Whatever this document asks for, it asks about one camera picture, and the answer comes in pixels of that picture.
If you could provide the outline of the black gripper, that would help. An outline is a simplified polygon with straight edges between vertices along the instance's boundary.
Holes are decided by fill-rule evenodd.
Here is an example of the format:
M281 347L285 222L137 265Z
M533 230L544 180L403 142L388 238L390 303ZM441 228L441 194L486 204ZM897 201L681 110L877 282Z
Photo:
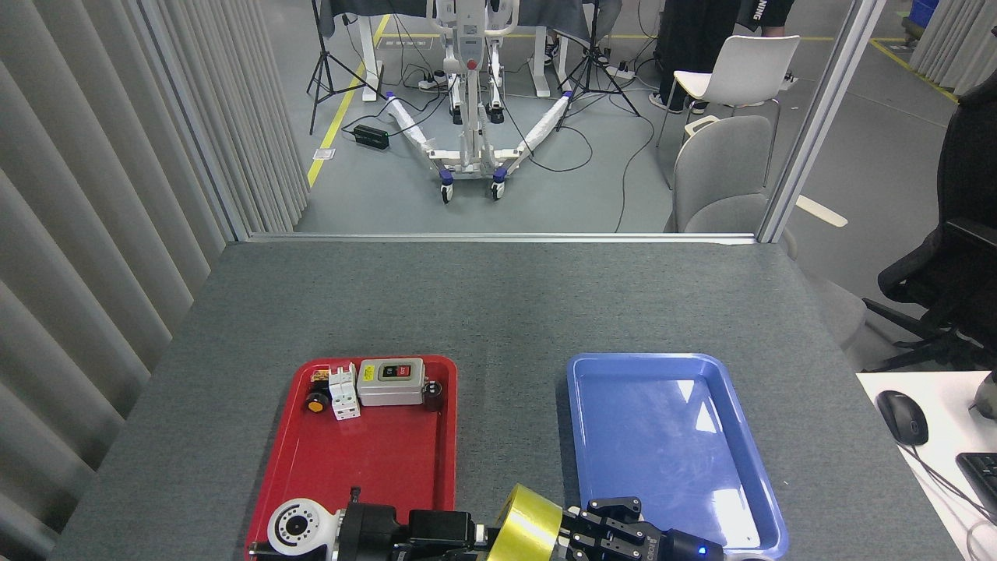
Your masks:
M562 511L555 553L565 560L726 560L722 545L642 518L636 496L592 499Z
M464 511L410 512L412 543L476 543L476 524ZM414 545L403 536L394 506L350 504L338 536L338 560L487 560L492 544Z

